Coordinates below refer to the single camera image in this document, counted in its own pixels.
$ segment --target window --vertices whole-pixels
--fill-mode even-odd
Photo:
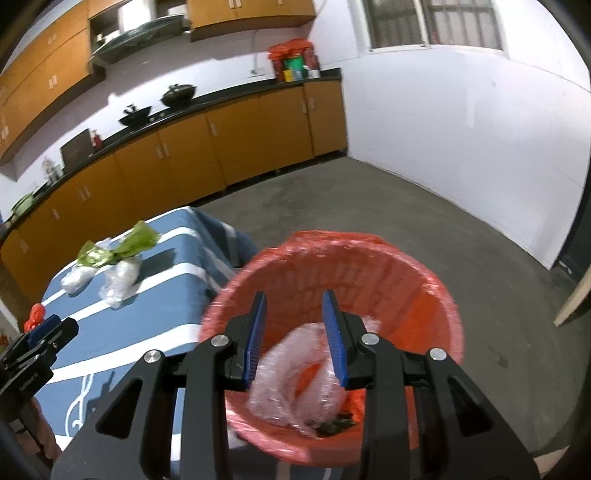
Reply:
[[[502,49],[492,0],[362,0],[372,48],[447,44]]]

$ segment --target black countertop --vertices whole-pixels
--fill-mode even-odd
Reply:
[[[245,83],[243,85],[226,88],[224,90],[218,90],[217,92],[208,93],[206,95],[195,97],[193,98],[193,100],[191,100],[191,103],[183,109],[167,108],[166,110],[162,110],[158,113],[155,113],[154,115],[151,115],[149,118],[150,121],[141,127],[126,127],[123,130],[120,130],[117,133],[111,135],[110,137],[105,138],[103,140],[103,148],[100,151],[98,151],[94,155],[91,155],[87,159],[81,161],[72,170],[70,170],[62,178],[60,178],[60,180],[58,180],[57,183],[50,186],[42,194],[38,195],[33,201],[33,204],[22,215],[13,220],[6,232],[0,235],[0,246],[4,243],[4,240],[6,240],[8,234],[14,228],[20,225],[20,223],[22,223],[23,220],[33,212],[33,210],[35,210],[39,205],[41,205],[43,201],[52,194],[52,192],[57,190],[60,187],[60,185],[65,183],[68,179],[72,178],[80,170],[83,170],[85,167],[87,167],[94,161],[104,157],[105,155],[108,155],[113,150],[117,149],[118,147],[124,145],[127,142],[130,142],[136,137],[144,135],[145,133],[153,129],[159,128],[169,122],[181,119],[185,116],[190,116],[192,114],[195,114],[207,108],[211,108],[220,103],[229,102],[231,100],[236,100],[242,97],[246,97],[248,95],[272,92],[274,90],[281,90],[285,88],[293,88],[308,82],[322,82],[324,80],[340,79],[340,69],[331,69],[322,70],[320,72],[320,78],[318,79],[306,79],[299,80],[297,82],[281,83],[277,82],[275,79],[268,79],[261,80],[259,82]]]

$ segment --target metal screw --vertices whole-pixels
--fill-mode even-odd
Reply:
[[[366,345],[376,345],[379,342],[379,336],[375,333],[364,333],[361,336],[361,341]]]
[[[144,355],[144,360],[146,360],[146,362],[148,362],[149,364],[153,364],[154,362],[157,362],[158,360],[160,360],[160,357],[162,355],[160,355],[160,352],[157,350],[150,350],[149,352],[146,352]]]
[[[447,353],[442,348],[431,348],[429,355],[433,360],[445,360],[447,358]]]
[[[212,338],[213,346],[224,346],[227,345],[230,339],[225,335],[216,335]]]

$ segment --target trash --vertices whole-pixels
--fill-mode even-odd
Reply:
[[[110,243],[111,239],[105,238],[104,240],[97,242],[96,246],[98,248],[108,250]],[[87,267],[86,265],[80,265],[78,260],[76,260],[76,263],[72,269],[64,278],[61,279],[60,285],[68,295],[74,295],[74,293],[76,293],[90,280],[92,280],[92,277],[96,275],[98,270],[99,269],[97,267]]]
[[[378,332],[377,320],[364,317],[363,322],[369,332]],[[302,377],[318,364],[320,368],[314,371],[309,385],[297,395]],[[249,391],[248,408],[273,425],[292,426],[314,438],[316,429],[337,419],[347,396],[335,377],[324,324],[305,323],[292,330],[259,361]]]
[[[113,268],[105,271],[105,284],[99,290],[99,297],[114,309],[121,307],[128,289],[139,277],[142,259],[138,256],[124,258]]]
[[[79,265],[95,268],[116,265],[124,258],[134,257],[154,248],[159,238],[160,234],[156,230],[140,220],[113,250],[88,241],[80,249],[76,261]]]

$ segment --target range hood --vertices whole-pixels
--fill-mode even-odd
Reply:
[[[94,52],[91,61],[95,65],[106,67],[142,48],[169,38],[178,37],[189,28],[184,15],[169,15],[157,18],[108,41]]]

